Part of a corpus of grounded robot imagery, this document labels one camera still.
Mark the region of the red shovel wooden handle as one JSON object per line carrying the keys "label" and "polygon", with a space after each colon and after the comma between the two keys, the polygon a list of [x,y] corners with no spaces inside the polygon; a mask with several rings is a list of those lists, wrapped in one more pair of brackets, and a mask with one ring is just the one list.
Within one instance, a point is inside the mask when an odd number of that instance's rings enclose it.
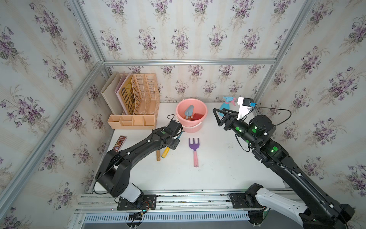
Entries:
{"label": "red shovel wooden handle", "polygon": [[198,113],[196,113],[196,114],[194,114],[194,115],[191,117],[191,121],[200,120],[200,119],[202,119],[204,116],[205,116],[205,115],[203,115],[203,114],[198,114]]}

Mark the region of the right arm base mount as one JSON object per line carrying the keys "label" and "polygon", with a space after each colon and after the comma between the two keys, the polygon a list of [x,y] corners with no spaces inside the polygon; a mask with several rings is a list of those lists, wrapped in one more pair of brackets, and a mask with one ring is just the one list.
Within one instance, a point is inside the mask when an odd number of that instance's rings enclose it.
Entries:
{"label": "right arm base mount", "polygon": [[247,210],[249,222],[254,227],[261,226],[270,210],[269,207],[261,205],[256,199],[258,192],[263,188],[262,185],[254,183],[243,193],[229,193],[234,209],[257,209]]}

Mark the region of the green trowel wooden handle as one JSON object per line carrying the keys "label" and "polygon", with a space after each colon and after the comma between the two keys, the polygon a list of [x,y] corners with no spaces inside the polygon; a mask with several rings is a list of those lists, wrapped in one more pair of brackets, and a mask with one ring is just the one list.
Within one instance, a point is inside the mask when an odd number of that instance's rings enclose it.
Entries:
{"label": "green trowel wooden handle", "polygon": [[157,161],[161,161],[161,153],[160,153],[160,150],[157,150],[156,151],[156,160]]}

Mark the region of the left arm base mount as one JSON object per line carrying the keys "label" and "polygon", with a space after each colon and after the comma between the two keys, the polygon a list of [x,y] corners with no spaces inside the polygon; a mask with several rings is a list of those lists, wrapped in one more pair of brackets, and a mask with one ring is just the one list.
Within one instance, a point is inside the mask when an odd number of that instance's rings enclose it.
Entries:
{"label": "left arm base mount", "polygon": [[132,213],[128,216],[129,221],[141,221],[143,216],[149,210],[156,209],[157,195],[141,195],[135,202],[129,202],[127,199],[119,197],[117,202],[117,210],[128,211],[136,210],[136,213]]}

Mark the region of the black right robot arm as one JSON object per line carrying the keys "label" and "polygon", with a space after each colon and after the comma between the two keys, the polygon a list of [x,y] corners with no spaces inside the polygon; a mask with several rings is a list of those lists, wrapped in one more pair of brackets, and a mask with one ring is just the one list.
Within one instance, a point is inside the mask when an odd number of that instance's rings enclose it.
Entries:
{"label": "black right robot arm", "polygon": [[237,140],[243,139],[254,157],[276,173],[302,200],[300,203],[252,184],[244,193],[230,194],[233,208],[254,208],[249,214],[252,224],[262,223],[259,216],[275,210],[300,224],[304,229],[346,229],[355,211],[324,192],[295,163],[289,153],[272,140],[276,126],[265,115],[255,116],[250,123],[238,118],[238,112],[213,109],[215,119],[224,130],[232,130]]}

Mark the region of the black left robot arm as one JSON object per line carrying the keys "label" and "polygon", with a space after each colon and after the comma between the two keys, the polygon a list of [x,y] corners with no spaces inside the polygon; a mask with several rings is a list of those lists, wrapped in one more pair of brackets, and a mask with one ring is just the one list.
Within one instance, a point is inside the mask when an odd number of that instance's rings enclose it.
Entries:
{"label": "black left robot arm", "polygon": [[121,197],[130,203],[141,202],[143,192],[130,182],[132,168],[154,151],[166,147],[175,150],[182,130],[180,122],[171,120],[168,125],[152,130],[149,136],[129,148],[108,151],[95,174],[95,182],[114,198]]}

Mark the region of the purple rake pink handle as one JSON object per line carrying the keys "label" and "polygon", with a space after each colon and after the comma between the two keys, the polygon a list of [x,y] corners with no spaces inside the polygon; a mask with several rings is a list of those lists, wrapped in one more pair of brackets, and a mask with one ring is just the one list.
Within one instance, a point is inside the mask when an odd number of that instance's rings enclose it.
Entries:
{"label": "purple rake pink handle", "polygon": [[199,148],[199,146],[200,146],[199,138],[197,139],[193,138],[192,141],[189,138],[189,147],[193,150],[193,163],[195,168],[199,167],[198,155],[197,155],[197,149]]}

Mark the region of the light blue plastic trowel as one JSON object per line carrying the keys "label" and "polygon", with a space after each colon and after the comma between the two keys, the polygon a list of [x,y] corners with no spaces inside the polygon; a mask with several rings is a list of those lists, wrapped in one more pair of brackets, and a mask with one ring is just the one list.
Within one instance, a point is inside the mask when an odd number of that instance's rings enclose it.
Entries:
{"label": "light blue plastic trowel", "polygon": [[186,120],[190,120],[191,117],[193,116],[193,111],[194,111],[194,106],[190,105],[184,112],[185,115],[185,119]]}

